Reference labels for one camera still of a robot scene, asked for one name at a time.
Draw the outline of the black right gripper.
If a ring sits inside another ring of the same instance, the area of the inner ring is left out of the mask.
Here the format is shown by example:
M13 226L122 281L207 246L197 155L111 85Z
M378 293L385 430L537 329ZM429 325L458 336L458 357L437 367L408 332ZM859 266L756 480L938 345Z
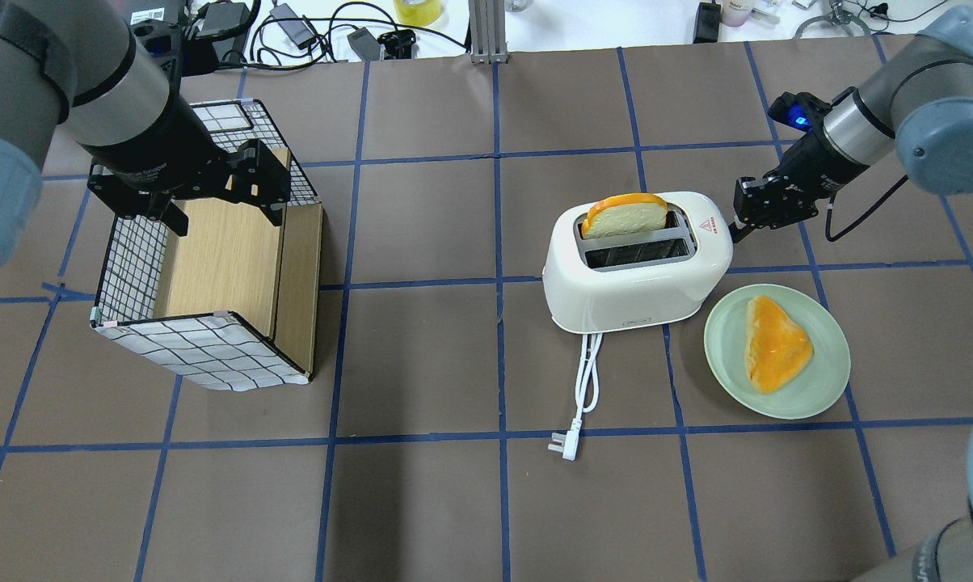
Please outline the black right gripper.
M776 168L760 177L735 181L733 244L758 229L779 229L818 213L815 202L846 182L846 155L822 133L808 133L782 155Z

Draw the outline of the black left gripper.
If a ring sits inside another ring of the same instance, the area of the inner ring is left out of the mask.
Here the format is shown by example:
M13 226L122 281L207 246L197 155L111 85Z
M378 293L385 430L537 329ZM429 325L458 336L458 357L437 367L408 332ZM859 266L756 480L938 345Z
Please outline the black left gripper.
M176 201L213 198L247 204L275 227L290 202L286 163L257 137L221 148L187 102L169 102L150 128L114 145L89 145L88 188L121 220L145 217L186 236Z

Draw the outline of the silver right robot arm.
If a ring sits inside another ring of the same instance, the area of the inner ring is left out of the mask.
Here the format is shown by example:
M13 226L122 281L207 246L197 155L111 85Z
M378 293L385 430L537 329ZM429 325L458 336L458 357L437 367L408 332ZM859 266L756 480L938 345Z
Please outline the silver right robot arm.
M846 184L895 151L904 176L938 196L973 192L973 8L956 5L870 78L832 102L785 93L768 116L802 132L781 162L735 185L734 242L816 215ZM973 430L966 516L861 576L863 581L973 581Z

